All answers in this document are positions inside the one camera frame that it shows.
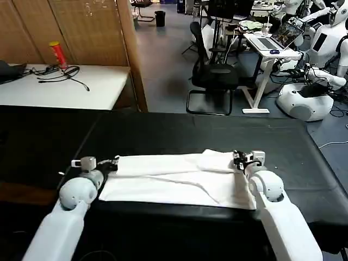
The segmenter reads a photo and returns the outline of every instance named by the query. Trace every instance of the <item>laptop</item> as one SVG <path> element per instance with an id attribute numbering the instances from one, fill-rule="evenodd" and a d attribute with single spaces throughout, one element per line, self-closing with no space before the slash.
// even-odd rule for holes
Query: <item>laptop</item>
<path id="1" fill-rule="evenodd" d="M 302 34 L 303 31 L 293 26 L 288 22 L 284 22 L 278 30 L 276 30 L 271 37 L 264 37 L 261 35 L 253 35 L 250 41 L 262 51 L 277 49 L 283 50 L 287 48 L 295 39 Z"/>

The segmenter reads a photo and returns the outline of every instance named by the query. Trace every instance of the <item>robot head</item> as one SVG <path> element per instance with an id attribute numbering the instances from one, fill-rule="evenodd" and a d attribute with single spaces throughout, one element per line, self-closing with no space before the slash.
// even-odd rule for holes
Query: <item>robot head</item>
<path id="1" fill-rule="evenodd" d="M 333 6 L 329 11 L 330 24 L 335 26 L 348 18 L 348 1 L 338 0 L 335 3 L 331 3 Z"/>

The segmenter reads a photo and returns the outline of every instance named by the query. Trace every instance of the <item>wooden partition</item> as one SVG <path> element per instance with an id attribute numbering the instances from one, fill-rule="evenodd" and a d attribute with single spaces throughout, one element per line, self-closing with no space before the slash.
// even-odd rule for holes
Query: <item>wooden partition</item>
<path id="1" fill-rule="evenodd" d="M 147 112 L 129 0 L 0 0 L 0 21 L 1 60 L 54 64 L 48 43 L 59 41 L 69 64 L 129 66 Z M 134 104 L 125 97 L 122 107 Z"/>
<path id="2" fill-rule="evenodd" d="M 0 0 L 0 59 L 8 63 L 42 63 L 12 0 Z"/>

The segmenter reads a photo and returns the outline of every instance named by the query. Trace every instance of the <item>red can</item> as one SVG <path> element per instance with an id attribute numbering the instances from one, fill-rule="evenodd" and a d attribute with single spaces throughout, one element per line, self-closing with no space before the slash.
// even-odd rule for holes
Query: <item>red can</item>
<path id="1" fill-rule="evenodd" d="M 53 49 L 54 55 L 56 56 L 57 61 L 60 64 L 60 68 L 66 69 L 67 68 L 66 59 L 64 57 L 63 50 L 61 49 L 59 42 L 58 41 L 50 42 L 49 46 L 51 46 L 51 48 Z"/>

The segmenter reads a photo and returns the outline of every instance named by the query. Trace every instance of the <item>gray floor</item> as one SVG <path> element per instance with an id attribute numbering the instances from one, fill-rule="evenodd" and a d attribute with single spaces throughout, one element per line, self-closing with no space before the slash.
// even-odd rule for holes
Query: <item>gray floor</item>
<path id="1" fill-rule="evenodd" d="M 188 80 L 197 59 L 197 53 L 187 51 L 181 55 L 181 52 L 191 44 L 189 24 L 192 16 L 178 14 L 176 5 L 170 4 L 153 4 L 142 9 L 141 12 L 143 15 L 154 15 L 156 10 L 166 12 L 165 27 L 157 28 L 155 21 L 135 24 L 148 108 L 150 112 L 186 113 L 187 94 L 191 89 L 198 89 Z M 257 56 L 253 53 L 246 53 L 241 55 L 240 61 L 252 72 Z M 203 109 L 219 109 L 209 104 L 203 97 L 198 97 L 191 103 L 193 106 L 196 105 Z M 335 104 L 341 109 L 348 110 L 348 106 L 344 104 Z M 274 98 L 263 97 L 259 107 L 268 108 L 271 113 L 253 116 L 287 117 L 276 107 Z M 248 104 L 243 94 L 236 91 L 231 115 L 243 115 L 242 108 L 248 108 Z M 348 124 L 348 116 L 338 118 L 327 115 L 323 121 L 308 123 L 307 126 L 310 135 L 319 146 L 331 141 L 348 140 L 346 124 Z M 322 153 L 348 191 L 348 144 L 326 146 L 322 149 Z M 339 256 L 328 253 L 324 253 L 324 255 L 324 260 L 341 260 Z"/>

